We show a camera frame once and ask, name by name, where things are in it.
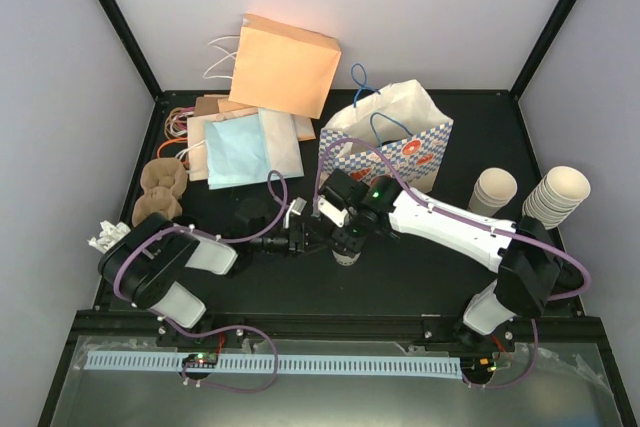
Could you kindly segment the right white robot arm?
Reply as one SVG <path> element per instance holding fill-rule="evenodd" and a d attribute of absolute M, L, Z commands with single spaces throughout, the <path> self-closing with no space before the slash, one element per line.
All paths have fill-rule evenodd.
<path fill-rule="evenodd" d="M 454 324 L 457 343 L 476 350 L 516 317 L 536 321 L 547 303 L 576 297 L 591 285 L 585 266 L 549 243 L 532 217 L 519 222 L 480 216 L 411 188 L 395 167 L 371 184 L 336 168 L 317 177 L 313 215 L 336 261 L 355 263 L 372 234 L 409 234 L 461 253 L 495 279 L 467 304 Z"/>

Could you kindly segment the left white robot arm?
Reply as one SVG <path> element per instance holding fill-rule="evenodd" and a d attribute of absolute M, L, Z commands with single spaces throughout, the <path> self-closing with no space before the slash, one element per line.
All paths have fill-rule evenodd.
<path fill-rule="evenodd" d="M 274 199 L 280 205 L 278 215 L 244 238 L 223 239 L 153 212 L 135 227 L 103 221 L 99 235 L 88 244 L 102 254 L 98 272 L 111 284 L 116 297 L 174 322 L 184 339 L 202 346 L 213 338 L 215 323 L 204 315 L 205 302 L 184 286 L 180 277 L 187 270 L 229 274 L 239 257 L 237 246 L 303 251 L 305 233 L 299 219 L 306 201 L 301 197 L 290 200 L 287 190 Z"/>

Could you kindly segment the blue checkered paper bag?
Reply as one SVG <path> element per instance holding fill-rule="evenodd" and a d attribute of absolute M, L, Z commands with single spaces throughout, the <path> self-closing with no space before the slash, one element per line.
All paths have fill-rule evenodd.
<path fill-rule="evenodd" d="M 372 87 L 359 63 L 351 67 L 351 77 L 358 86 L 352 104 L 334 114 L 320 132 L 320 180 L 340 169 L 371 184 L 392 175 L 382 161 L 387 158 L 409 186 L 430 193 L 454 120 L 416 80 Z"/>

